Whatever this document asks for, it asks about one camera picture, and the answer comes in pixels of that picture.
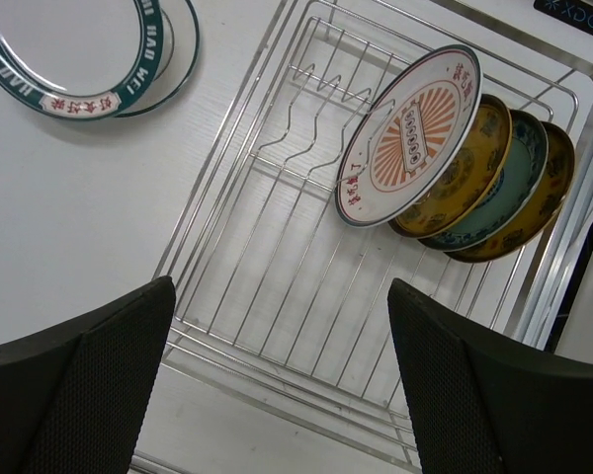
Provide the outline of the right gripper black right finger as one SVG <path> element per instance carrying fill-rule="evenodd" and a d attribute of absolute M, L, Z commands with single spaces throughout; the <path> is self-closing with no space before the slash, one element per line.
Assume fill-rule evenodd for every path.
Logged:
<path fill-rule="evenodd" d="M 593 473 L 593 364 L 492 331 L 396 278 L 387 308 L 425 473 Z"/>

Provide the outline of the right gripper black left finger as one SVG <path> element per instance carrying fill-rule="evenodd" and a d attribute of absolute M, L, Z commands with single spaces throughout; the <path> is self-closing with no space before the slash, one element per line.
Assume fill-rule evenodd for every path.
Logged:
<path fill-rule="evenodd" d="M 176 304 L 171 277 L 0 345 L 0 473 L 126 473 Z"/>

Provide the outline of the green rimmed white plate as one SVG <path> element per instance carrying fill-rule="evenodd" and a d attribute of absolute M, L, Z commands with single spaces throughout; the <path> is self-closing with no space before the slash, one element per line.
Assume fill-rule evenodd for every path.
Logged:
<path fill-rule="evenodd" d="M 45 116 L 119 116 L 155 81 L 164 52 L 158 1 L 0 0 L 0 88 Z"/>

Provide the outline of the white plate with black rings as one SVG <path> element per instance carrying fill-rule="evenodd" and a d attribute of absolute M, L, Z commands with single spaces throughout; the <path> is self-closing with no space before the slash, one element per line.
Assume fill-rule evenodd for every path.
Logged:
<path fill-rule="evenodd" d="M 160 1 L 164 45 L 147 92 L 118 118 L 132 118 L 164 106 L 188 81 L 200 56 L 200 26 L 191 0 Z"/>

